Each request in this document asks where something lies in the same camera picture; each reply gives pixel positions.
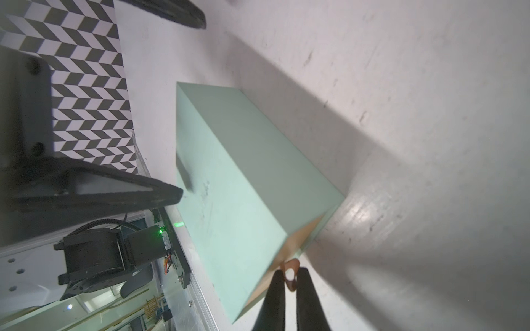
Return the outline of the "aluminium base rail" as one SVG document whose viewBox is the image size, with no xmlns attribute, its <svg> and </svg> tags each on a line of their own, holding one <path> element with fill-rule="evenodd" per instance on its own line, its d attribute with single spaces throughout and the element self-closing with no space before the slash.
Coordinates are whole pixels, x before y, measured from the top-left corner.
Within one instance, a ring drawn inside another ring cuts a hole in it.
<svg viewBox="0 0 530 331">
<path fill-rule="evenodd" d="M 164 294 L 172 317 L 169 330 L 217 330 L 204 295 L 192 273 L 182 242 L 177 236 L 179 228 L 168 216 L 166 208 L 144 211 L 149 226 L 159 226 L 164 242 L 171 250 L 171 264 L 164 260 L 153 262 L 157 285 Z"/>
</svg>

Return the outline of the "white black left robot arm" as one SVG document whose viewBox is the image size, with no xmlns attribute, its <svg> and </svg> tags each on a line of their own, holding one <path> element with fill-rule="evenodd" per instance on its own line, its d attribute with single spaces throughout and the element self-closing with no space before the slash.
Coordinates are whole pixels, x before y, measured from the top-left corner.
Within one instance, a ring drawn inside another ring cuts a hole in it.
<svg viewBox="0 0 530 331">
<path fill-rule="evenodd" d="M 138 172 L 114 1 L 3 1 L 1 314 L 147 284 L 171 247 L 127 216 L 183 195 Z"/>
</svg>

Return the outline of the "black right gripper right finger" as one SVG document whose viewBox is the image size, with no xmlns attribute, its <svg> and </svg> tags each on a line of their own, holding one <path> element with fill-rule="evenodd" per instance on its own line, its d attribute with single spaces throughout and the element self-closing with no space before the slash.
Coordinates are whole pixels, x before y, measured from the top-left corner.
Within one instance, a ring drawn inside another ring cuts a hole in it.
<svg viewBox="0 0 530 331">
<path fill-rule="evenodd" d="M 331 330 L 307 268 L 298 270 L 296 300 L 298 331 Z"/>
</svg>

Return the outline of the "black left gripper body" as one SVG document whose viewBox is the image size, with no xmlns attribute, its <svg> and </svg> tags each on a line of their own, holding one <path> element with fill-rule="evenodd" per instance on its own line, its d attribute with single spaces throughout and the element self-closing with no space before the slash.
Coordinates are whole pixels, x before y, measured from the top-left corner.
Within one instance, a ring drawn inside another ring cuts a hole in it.
<svg viewBox="0 0 530 331">
<path fill-rule="evenodd" d="M 1 47 L 1 247 L 36 237 L 27 200 L 56 193 L 48 64 Z"/>
</svg>

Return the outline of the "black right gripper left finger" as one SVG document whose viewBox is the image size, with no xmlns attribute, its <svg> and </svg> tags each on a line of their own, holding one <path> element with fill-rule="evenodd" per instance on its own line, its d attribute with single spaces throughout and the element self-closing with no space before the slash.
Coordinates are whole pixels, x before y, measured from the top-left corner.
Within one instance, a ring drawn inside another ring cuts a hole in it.
<svg viewBox="0 0 530 331">
<path fill-rule="evenodd" d="M 284 331 L 285 306 L 284 273 L 276 270 L 252 331 Z"/>
</svg>

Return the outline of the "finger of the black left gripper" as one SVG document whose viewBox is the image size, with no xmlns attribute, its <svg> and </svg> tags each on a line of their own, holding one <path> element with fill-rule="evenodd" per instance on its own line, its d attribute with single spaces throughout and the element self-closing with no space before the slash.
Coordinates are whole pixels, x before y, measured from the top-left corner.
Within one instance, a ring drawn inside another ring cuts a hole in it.
<svg viewBox="0 0 530 331">
<path fill-rule="evenodd" d="M 206 29 L 204 12 L 189 0 L 122 0 L 162 19 L 194 29 Z"/>
<path fill-rule="evenodd" d="M 175 205 L 184 191 L 171 184 L 80 159 L 44 158 L 12 169 L 12 209 L 145 208 Z"/>
</svg>

